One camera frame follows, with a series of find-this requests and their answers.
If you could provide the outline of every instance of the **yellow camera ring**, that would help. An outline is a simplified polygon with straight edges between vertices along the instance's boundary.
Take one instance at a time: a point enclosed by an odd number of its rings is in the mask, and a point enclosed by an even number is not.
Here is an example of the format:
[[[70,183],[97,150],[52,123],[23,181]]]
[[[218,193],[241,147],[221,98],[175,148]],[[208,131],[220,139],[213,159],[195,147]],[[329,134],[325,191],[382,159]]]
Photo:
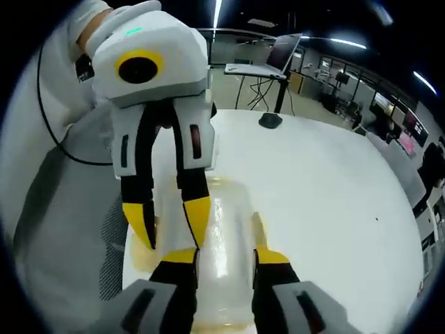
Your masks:
[[[119,57],[115,68],[122,80],[130,84],[143,84],[161,73],[163,57],[158,51],[129,51]]]

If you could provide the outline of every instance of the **ceiling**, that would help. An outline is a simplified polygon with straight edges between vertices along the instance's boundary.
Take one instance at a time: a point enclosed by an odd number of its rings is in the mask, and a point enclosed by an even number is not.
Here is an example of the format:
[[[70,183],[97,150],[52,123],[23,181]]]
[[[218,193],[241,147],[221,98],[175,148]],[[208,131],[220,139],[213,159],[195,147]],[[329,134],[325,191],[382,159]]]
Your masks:
[[[163,9],[195,28],[211,28],[216,0],[160,0]],[[139,1],[108,0],[111,6]],[[382,8],[389,14],[382,15]],[[280,35],[303,32],[317,37],[338,37],[368,47],[360,58],[351,54],[364,67],[379,73],[409,95],[424,101],[442,119],[445,83],[441,66],[440,22],[445,6],[442,1],[422,2],[382,0],[222,0],[218,28],[243,29]],[[262,19],[276,24],[265,28],[249,24]],[[325,43],[325,50],[332,50]],[[421,73],[439,91],[435,97],[412,71]]]

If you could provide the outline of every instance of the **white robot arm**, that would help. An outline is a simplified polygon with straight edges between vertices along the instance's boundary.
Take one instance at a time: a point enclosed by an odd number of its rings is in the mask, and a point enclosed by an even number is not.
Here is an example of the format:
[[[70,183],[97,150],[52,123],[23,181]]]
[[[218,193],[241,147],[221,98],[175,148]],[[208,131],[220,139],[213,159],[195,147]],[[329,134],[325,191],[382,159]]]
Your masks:
[[[121,180],[123,210],[148,248],[156,247],[151,153],[160,120],[172,124],[177,183],[196,247],[210,212],[204,169],[210,167],[216,109],[207,94],[205,39],[158,1],[119,10],[91,36],[95,85],[111,102],[113,166]]]

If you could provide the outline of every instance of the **ceiling light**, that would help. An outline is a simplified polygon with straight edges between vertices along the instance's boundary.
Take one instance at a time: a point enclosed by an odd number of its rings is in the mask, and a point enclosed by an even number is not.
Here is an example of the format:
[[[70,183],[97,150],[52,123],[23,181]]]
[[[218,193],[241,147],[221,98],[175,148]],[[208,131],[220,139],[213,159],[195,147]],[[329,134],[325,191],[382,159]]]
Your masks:
[[[375,15],[377,15],[377,17],[379,18],[379,20],[382,22],[382,24],[384,26],[390,26],[391,24],[394,23],[393,18],[388,13],[386,8],[383,7],[382,5],[380,5],[379,3],[368,2],[368,6],[370,7],[371,11],[373,11],[375,13]]]
[[[422,81],[425,86],[427,86],[429,89],[431,89],[431,91],[437,95],[437,91],[434,89],[434,87],[431,86],[431,83],[429,83],[428,81],[426,81],[426,79],[424,77],[422,77],[419,73],[417,73],[416,71],[413,71],[414,76],[419,79],[420,81]]]
[[[218,26],[218,19],[220,17],[221,5],[223,4],[223,0],[216,0],[215,3],[215,16],[213,17],[213,28],[215,29]]]
[[[343,44],[347,44],[347,45],[352,45],[353,47],[359,47],[360,49],[365,49],[366,47],[364,45],[358,44],[358,43],[354,43],[354,42],[349,42],[348,40],[339,40],[337,38],[330,38],[331,41],[333,42],[337,42],[337,43],[343,43]]]

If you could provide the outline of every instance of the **floor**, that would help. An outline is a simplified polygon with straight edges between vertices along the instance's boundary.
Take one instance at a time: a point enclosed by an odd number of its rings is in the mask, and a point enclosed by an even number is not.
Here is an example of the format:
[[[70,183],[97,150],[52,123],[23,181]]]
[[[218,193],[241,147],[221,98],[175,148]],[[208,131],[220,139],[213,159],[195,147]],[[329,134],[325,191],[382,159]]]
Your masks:
[[[241,84],[242,76],[238,75],[225,75],[223,69],[214,68],[211,70],[211,88],[213,100],[218,109],[235,109],[236,97],[238,95],[239,86]],[[251,109],[254,104],[248,106],[248,104],[257,95],[250,85],[257,83],[257,78],[246,77],[243,83],[243,87],[239,96],[238,109]],[[270,83],[263,83],[261,85],[261,92],[265,93],[268,90]],[[267,95],[265,96],[266,102],[259,101],[253,108],[257,111],[267,111],[267,106],[270,112],[273,112],[278,95],[279,84],[274,81]],[[351,123],[345,121],[343,118],[330,113],[323,108],[320,102],[301,97],[298,94],[288,91],[284,96],[281,113],[285,115],[295,115],[312,120],[318,120],[331,125],[336,125],[344,129],[351,129]]]

